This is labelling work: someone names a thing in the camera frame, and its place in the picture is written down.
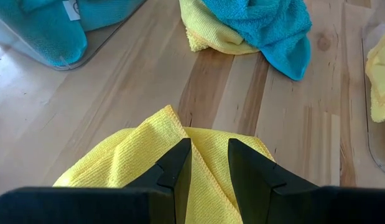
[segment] towel label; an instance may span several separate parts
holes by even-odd
[[[79,7],[78,3],[76,0],[68,0],[68,1],[63,1],[63,6],[65,7],[65,10],[68,13],[69,19],[71,21],[79,20],[80,15],[79,15]]]

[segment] wooden floor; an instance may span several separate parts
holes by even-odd
[[[306,2],[312,61],[301,82],[261,54],[191,52],[171,0],[148,0],[71,72],[0,46],[0,193],[53,184],[102,139],[167,104],[185,126],[259,137],[280,165],[318,185],[385,187],[368,150],[361,45],[375,2]]]

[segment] towel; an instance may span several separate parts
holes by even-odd
[[[80,23],[69,20],[61,1],[40,0],[37,3],[37,6],[20,5],[15,0],[0,0],[0,20],[48,64],[63,66],[77,62],[87,48],[86,35]],[[12,45],[13,40],[0,26],[0,43]]]
[[[3,26],[0,43],[48,65],[66,66],[82,58],[85,31],[124,21],[144,1],[78,0],[80,20],[70,21],[62,0],[0,0],[0,19],[29,47],[19,44]]]
[[[248,54],[258,51],[233,29],[219,21],[202,0],[180,0],[181,19],[193,52],[211,47],[225,54]]]
[[[261,50],[268,62],[301,80],[310,61],[310,16],[303,0],[203,0],[224,24]]]
[[[365,72],[371,81],[371,116],[373,121],[385,121],[385,34],[368,52]]]
[[[69,168],[54,186],[124,187],[183,138],[192,140],[192,176],[185,223],[242,223],[228,167],[228,139],[274,160],[255,137],[183,128],[170,106],[137,128],[120,130]]]
[[[145,0],[78,0],[80,24],[85,31],[126,20]]]

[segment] blue cloth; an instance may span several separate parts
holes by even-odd
[[[82,58],[85,31],[99,29],[127,19],[145,0],[78,0],[79,21],[70,21],[63,0],[0,0],[0,20],[30,48],[0,26],[0,43],[36,60],[65,66]]]
[[[116,24],[131,16],[144,1],[78,0],[80,24],[85,31]]]
[[[77,62],[83,56],[87,48],[84,30],[78,21],[69,20],[61,1],[51,1],[39,9],[26,6],[27,11],[24,11],[22,8],[17,0],[0,0],[0,20],[34,49],[43,61],[53,66],[64,66]],[[14,39],[6,37],[6,32],[0,28],[0,42],[16,46],[7,42]]]
[[[301,80],[310,61],[310,16],[303,0],[203,0],[212,13],[257,47],[269,63]]]

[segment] yellow cloth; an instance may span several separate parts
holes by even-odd
[[[193,52],[211,47],[225,54],[249,54],[258,49],[220,22],[202,0],[180,0],[181,19]]]
[[[170,106],[137,128],[118,131],[94,147],[54,186],[124,187],[155,164],[182,138],[192,140],[192,176],[186,223],[242,223],[228,167],[228,139],[237,138],[267,158],[255,137],[183,128]]]
[[[366,74],[371,87],[371,116],[373,121],[385,121],[385,34],[369,51]]]

